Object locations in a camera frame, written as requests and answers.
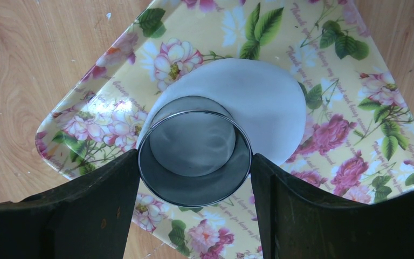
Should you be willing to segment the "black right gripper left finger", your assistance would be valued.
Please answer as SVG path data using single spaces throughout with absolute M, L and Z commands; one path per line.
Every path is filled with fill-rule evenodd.
M 0 258 L 123 258 L 139 182 L 133 149 L 56 188 L 0 203 Z

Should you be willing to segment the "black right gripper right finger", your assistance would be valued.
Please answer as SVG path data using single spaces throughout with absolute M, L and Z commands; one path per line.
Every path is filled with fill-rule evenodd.
M 250 172 L 264 258 L 414 258 L 414 191 L 366 205 L 315 187 L 261 154 Z

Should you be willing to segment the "floral yellow tray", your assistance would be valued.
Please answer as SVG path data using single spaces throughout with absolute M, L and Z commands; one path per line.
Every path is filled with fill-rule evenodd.
M 153 1 L 43 121 L 41 157 L 75 179 L 137 146 L 159 95 L 225 58 L 288 70 L 307 97 L 289 173 L 376 203 L 414 191 L 414 118 L 353 1 Z

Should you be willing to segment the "white dough ball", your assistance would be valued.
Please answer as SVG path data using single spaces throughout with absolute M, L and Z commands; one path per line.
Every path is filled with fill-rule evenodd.
M 170 85 L 153 105 L 138 138 L 168 102 L 188 96 L 222 105 L 244 130 L 252 153 L 283 164 L 299 145 L 305 124 L 305 98 L 297 80 L 268 62 L 222 59 L 201 66 Z

